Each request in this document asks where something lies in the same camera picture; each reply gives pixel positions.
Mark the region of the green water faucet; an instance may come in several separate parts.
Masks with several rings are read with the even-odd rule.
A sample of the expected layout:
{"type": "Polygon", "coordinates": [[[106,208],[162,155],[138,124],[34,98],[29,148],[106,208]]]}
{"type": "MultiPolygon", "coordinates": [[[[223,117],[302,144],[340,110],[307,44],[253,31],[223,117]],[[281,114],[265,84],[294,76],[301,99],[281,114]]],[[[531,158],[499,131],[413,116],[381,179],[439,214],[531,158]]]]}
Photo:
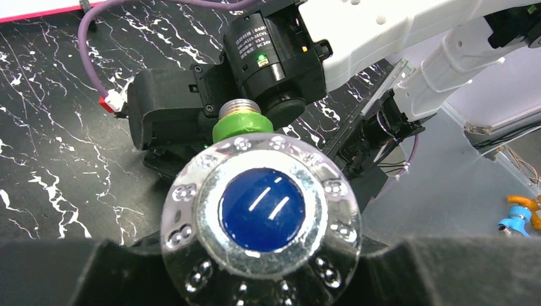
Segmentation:
{"type": "Polygon", "coordinates": [[[189,305],[335,305],[359,262],[361,231],[341,170],[275,133],[254,101],[233,99],[213,144],[177,174],[160,238],[189,305]]]}

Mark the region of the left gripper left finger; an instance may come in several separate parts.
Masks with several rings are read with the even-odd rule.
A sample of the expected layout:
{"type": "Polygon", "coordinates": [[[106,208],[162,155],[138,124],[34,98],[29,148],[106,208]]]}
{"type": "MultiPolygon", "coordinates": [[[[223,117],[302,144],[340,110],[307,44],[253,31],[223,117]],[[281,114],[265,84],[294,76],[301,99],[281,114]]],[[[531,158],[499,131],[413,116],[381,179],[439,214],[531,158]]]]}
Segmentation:
{"type": "Polygon", "coordinates": [[[1,305],[181,305],[157,238],[1,241],[1,305]]]}

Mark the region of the pink framed whiteboard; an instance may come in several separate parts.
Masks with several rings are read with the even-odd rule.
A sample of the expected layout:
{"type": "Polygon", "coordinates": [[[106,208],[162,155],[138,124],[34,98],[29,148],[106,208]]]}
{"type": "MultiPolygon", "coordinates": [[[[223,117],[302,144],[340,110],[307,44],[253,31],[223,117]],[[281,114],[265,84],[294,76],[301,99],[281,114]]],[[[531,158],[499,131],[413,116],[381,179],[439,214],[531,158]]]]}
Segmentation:
{"type": "Polygon", "coordinates": [[[84,11],[84,5],[89,5],[90,8],[93,8],[102,2],[76,0],[1,0],[1,23],[71,11],[84,11]]]}

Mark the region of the orange blue faucet pile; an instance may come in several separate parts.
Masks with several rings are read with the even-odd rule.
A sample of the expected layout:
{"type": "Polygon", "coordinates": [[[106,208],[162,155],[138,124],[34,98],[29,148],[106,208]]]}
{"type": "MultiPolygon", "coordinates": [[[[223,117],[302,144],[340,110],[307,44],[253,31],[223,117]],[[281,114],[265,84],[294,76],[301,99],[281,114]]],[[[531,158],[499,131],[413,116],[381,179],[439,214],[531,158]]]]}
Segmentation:
{"type": "Polygon", "coordinates": [[[508,195],[507,201],[512,206],[508,216],[498,223],[498,233],[504,237],[530,237],[527,228],[531,228],[535,236],[540,236],[540,196],[508,195]]]}

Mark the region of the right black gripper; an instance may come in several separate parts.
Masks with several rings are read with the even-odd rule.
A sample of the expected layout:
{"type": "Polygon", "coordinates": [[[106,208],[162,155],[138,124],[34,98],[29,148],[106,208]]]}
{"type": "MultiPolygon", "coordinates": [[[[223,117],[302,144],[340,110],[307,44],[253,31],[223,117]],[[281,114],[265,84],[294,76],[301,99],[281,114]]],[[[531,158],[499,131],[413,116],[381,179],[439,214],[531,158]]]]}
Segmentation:
{"type": "Polygon", "coordinates": [[[187,70],[147,69],[127,90],[128,122],[145,167],[174,178],[212,144],[219,109],[238,94],[226,64],[194,64],[187,70]]]}

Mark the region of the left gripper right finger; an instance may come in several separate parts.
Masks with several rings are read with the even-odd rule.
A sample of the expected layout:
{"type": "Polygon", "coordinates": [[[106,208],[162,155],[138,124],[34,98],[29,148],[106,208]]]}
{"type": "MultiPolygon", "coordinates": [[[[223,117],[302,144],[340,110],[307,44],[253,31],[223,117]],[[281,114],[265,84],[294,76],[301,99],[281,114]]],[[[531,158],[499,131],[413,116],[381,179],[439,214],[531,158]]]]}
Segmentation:
{"type": "Polygon", "coordinates": [[[540,239],[406,238],[363,254],[338,305],[540,305],[540,239]]]}

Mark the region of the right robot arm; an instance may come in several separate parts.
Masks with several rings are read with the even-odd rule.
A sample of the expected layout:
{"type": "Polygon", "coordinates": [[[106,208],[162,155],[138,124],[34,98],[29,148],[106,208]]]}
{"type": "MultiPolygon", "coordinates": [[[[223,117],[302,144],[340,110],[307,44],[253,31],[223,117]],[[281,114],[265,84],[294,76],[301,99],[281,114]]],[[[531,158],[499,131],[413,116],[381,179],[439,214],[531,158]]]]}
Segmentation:
{"type": "Polygon", "coordinates": [[[378,111],[332,150],[358,177],[391,140],[422,130],[443,100],[495,60],[540,41],[539,1],[269,1],[236,18],[219,64],[148,69],[128,87],[128,120],[139,150],[187,160],[216,132],[227,101],[254,101],[283,128],[305,108],[390,54],[447,32],[438,54],[384,94],[378,111]]]}

